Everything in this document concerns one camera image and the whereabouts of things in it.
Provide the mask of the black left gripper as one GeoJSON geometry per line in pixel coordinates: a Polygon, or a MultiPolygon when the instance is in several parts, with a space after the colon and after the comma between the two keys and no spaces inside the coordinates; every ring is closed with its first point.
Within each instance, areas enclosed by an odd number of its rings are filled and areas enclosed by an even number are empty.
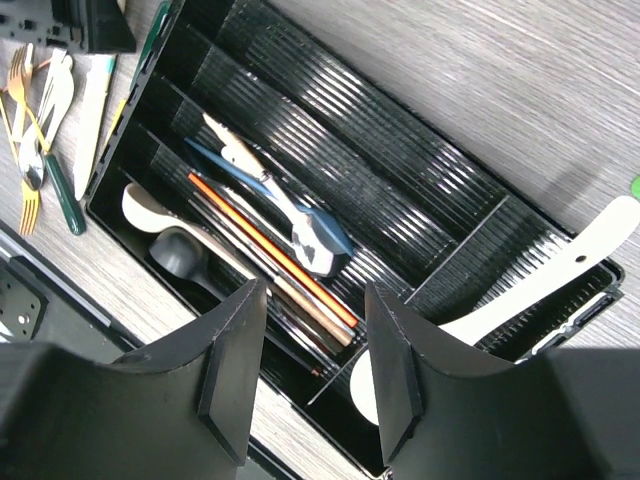
{"type": "Polygon", "coordinates": [[[136,51],[133,32],[114,0],[3,1],[1,37],[80,54],[136,51]]]}

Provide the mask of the black cutlery tray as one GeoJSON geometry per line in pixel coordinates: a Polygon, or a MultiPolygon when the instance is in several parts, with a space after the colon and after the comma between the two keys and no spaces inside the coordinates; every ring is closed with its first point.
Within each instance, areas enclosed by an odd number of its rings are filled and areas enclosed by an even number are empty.
{"type": "Polygon", "coordinates": [[[481,307],[558,252],[569,233],[264,1],[177,1],[99,162],[88,213],[146,269],[149,234],[124,217],[138,183],[203,226],[208,185],[281,251],[285,216],[202,156],[233,128],[296,201],[330,213],[354,253],[323,288],[364,314],[375,282],[423,317],[481,307]]]}

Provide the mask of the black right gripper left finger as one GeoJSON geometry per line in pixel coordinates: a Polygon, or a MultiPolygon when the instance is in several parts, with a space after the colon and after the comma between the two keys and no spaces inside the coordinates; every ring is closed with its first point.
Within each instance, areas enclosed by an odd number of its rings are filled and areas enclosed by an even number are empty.
{"type": "Polygon", "coordinates": [[[1,348],[5,479],[233,479],[247,458],[266,286],[105,364],[50,343],[1,348]]]}

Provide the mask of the small white ceramic spoon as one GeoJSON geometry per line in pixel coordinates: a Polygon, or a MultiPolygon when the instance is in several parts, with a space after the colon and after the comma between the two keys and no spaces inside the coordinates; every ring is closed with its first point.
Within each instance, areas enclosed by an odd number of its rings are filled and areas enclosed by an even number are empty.
{"type": "Polygon", "coordinates": [[[126,220],[138,230],[145,233],[161,233],[171,227],[181,228],[247,279],[257,277],[257,274],[242,264],[229,248],[195,223],[174,215],[141,186],[130,183],[124,188],[121,208],[126,220]]]}

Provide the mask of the white plastic spoon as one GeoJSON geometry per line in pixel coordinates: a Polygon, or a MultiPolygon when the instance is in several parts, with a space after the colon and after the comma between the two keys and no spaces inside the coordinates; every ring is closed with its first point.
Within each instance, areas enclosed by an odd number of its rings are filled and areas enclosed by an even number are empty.
{"type": "Polygon", "coordinates": [[[45,90],[37,113],[38,124],[49,146],[70,108],[74,96],[73,59],[65,51],[55,49],[49,62],[45,90]]]}

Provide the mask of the blue plastic spoon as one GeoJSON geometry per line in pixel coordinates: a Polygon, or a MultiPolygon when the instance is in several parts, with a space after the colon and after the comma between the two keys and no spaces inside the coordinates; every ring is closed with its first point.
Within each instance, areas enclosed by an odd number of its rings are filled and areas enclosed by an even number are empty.
{"type": "Polygon", "coordinates": [[[354,255],[354,246],[351,239],[332,215],[322,209],[304,206],[291,201],[273,179],[257,179],[240,169],[234,162],[231,162],[228,159],[228,156],[221,156],[191,138],[186,137],[184,141],[193,147],[198,153],[215,163],[218,167],[222,168],[227,173],[250,186],[257,192],[266,195],[274,202],[289,202],[300,212],[310,214],[311,217],[319,223],[321,230],[326,233],[332,242],[338,247],[339,253],[344,253],[349,256],[354,255]]]}

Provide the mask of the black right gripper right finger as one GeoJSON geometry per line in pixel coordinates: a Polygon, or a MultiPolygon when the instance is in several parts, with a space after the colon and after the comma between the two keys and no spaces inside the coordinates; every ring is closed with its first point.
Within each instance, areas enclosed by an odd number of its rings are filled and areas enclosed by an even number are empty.
{"type": "Polygon", "coordinates": [[[635,479],[639,353],[552,349],[514,364],[377,285],[365,294],[382,459],[397,479],[635,479]]]}

